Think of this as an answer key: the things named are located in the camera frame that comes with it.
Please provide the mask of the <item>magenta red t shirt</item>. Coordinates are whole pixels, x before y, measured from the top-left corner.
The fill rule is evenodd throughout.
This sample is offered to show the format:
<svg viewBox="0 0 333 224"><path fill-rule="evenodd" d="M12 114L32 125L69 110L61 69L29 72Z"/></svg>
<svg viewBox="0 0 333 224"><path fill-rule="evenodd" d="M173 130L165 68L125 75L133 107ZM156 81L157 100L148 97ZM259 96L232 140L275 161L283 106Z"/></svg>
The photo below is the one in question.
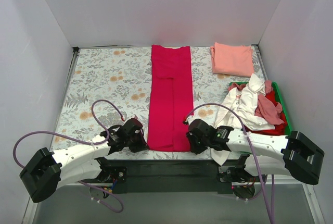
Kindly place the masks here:
<svg viewBox="0 0 333 224"><path fill-rule="evenodd" d="M154 151L189 152L183 120L194 108L190 47L152 45L151 75L148 146Z"/></svg>

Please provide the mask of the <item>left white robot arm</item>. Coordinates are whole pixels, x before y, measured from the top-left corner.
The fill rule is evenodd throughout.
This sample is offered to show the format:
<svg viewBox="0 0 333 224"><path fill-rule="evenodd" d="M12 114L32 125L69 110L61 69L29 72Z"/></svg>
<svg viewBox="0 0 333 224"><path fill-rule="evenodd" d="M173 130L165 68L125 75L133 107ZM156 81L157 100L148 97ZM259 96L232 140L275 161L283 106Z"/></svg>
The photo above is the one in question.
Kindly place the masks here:
<svg viewBox="0 0 333 224"><path fill-rule="evenodd" d="M126 168L112 165L106 157L125 147L133 153L147 150L143 125L135 118L96 135L87 144L61 150L38 150L20 173L33 202L49 198L55 191L78 181L122 183Z"/></svg>

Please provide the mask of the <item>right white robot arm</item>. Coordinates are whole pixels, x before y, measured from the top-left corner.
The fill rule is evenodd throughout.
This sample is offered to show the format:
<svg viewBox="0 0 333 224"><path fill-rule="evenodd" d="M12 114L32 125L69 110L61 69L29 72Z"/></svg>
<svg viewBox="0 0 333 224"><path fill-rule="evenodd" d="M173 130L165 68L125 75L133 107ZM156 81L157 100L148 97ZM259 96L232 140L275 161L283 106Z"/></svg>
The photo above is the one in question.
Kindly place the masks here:
<svg viewBox="0 0 333 224"><path fill-rule="evenodd" d="M244 134L229 126L217 128L201 119L186 120L190 151L200 154L210 150L212 159L224 165L231 152L240 154L236 177L247 181L258 175L286 175L310 185L317 185L324 151L299 131L289 135Z"/></svg>

